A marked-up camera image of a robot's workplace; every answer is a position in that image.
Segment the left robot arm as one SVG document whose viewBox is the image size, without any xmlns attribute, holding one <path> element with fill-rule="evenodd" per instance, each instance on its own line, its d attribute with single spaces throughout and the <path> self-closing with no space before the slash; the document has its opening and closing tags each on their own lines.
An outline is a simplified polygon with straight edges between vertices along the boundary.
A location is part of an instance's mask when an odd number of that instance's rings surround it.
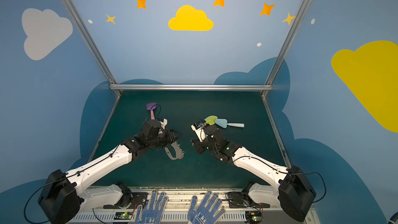
<svg viewBox="0 0 398 224">
<path fill-rule="evenodd" d="M 136 135 L 123 140 L 101 157 L 68 172 L 52 172 L 38 198 L 49 222 L 69 222 L 88 204 L 84 191 L 96 181 L 143 156 L 149 149 L 168 147 L 181 138 L 180 132 L 165 125 L 164 121 L 148 120 Z"/>
</svg>

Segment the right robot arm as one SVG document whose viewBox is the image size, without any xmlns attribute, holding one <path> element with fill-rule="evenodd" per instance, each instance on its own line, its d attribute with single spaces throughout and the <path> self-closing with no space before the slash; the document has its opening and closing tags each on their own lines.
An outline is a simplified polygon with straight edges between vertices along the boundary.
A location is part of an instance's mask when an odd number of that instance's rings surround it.
<svg viewBox="0 0 398 224">
<path fill-rule="evenodd" d="M 244 146 L 228 141 L 215 125 L 195 123 L 191 129 L 197 135 L 191 140 L 197 153 L 210 151 L 218 160 L 244 169 L 268 183 L 270 189 L 258 183 L 249 186 L 247 194 L 254 203 L 281 207 L 292 219 L 305 221 L 316 192 L 300 168 L 280 166 L 255 155 Z"/>
</svg>

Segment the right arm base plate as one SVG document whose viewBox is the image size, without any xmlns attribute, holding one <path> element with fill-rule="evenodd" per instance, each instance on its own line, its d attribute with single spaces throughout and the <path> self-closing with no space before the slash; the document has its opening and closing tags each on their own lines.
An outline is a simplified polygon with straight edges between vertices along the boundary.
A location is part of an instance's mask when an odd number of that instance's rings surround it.
<svg viewBox="0 0 398 224">
<path fill-rule="evenodd" d="M 230 208 L 260 208 L 262 205 L 255 203 L 246 193 L 230 191 L 225 194 Z"/>
</svg>

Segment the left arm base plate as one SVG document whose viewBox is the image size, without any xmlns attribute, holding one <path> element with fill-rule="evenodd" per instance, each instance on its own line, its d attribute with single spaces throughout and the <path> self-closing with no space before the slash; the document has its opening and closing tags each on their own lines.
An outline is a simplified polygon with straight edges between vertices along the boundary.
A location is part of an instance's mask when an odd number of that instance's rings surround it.
<svg viewBox="0 0 398 224">
<path fill-rule="evenodd" d="M 103 209 L 135 209 L 139 205 L 145 206 L 148 200 L 148 193 L 133 192 L 124 194 L 114 205 L 104 205 Z"/>
</svg>

